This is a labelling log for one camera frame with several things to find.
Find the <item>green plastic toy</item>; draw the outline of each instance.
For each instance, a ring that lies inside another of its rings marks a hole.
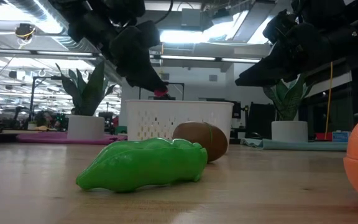
[[[206,163],[206,149],[187,140],[120,141],[106,146],[76,184],[85,190],[131,192],[145,185],[197,182]]]

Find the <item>blue cloth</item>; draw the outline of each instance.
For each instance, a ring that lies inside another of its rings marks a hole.
[[[280,142],[269,139],[241,139],[242,145],[258,149],[346,152],[347,142]]]

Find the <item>pink mat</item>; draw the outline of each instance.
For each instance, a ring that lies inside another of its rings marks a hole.
[[[101,140],[69,140],[64,132],[43,132],[35,134],[19,134],[16,136],[19,142],[27,143],[56,143],[56,144],[96,144],[108,145],[115,141],[127,140],[127,136],[115,136],[105,134]]]

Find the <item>wooden table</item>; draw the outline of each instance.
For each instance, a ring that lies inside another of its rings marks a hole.
[[[102,146],[0,144],[0,223],[358,223],[341,152],[231,146],[198,183],[85,192]]]

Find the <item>white laundry basket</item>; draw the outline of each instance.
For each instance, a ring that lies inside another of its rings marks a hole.
[[[232,109],[226,102],[127,100],[128,140],[171,139],[179,124],[196,121],[220,128],[229,141]]]

